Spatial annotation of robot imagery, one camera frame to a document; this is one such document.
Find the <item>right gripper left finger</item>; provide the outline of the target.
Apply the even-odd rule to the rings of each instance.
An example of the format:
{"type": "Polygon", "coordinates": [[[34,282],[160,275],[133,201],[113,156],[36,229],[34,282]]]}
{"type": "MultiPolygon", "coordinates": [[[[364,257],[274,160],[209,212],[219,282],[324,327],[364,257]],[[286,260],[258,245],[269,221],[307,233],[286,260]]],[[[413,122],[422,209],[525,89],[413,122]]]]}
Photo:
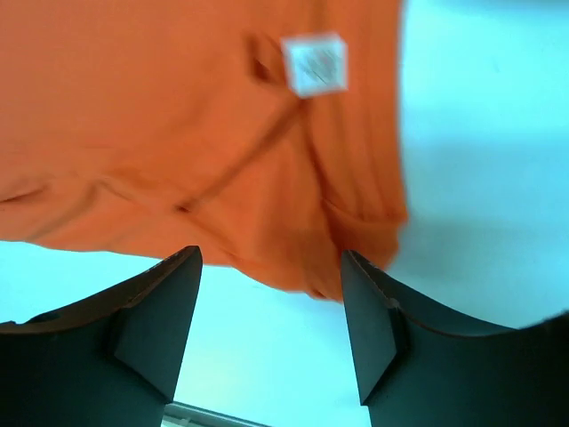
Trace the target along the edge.
{"type": "Polygon", "coordinates": [[[203,258],[189,246],[79,302],[1,325],[4,426],[158,426],[174,398],[203,258]]]}

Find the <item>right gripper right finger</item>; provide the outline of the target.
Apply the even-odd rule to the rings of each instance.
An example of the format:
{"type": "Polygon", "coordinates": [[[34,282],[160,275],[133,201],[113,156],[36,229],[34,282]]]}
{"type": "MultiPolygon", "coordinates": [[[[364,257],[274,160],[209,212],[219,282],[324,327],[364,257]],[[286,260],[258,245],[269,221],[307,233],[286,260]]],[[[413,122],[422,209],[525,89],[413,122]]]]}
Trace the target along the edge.
{"type": "Polygon", "coordinates": [[[521,329],[454,310],[341,257],[360,402],[374,426],[565,426],[568,317],[521,329]]]}

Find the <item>orange t shirt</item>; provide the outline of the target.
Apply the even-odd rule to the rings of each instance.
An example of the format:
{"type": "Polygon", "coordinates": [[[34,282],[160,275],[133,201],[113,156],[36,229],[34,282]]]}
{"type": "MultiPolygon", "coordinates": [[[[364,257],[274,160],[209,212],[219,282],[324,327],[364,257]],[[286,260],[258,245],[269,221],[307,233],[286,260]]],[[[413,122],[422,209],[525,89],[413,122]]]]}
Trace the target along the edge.
{"type": "Polygon", "coordinates": [[[338,301],[407,212],[399,1],[4,1],[1,238],[338,301]]]}

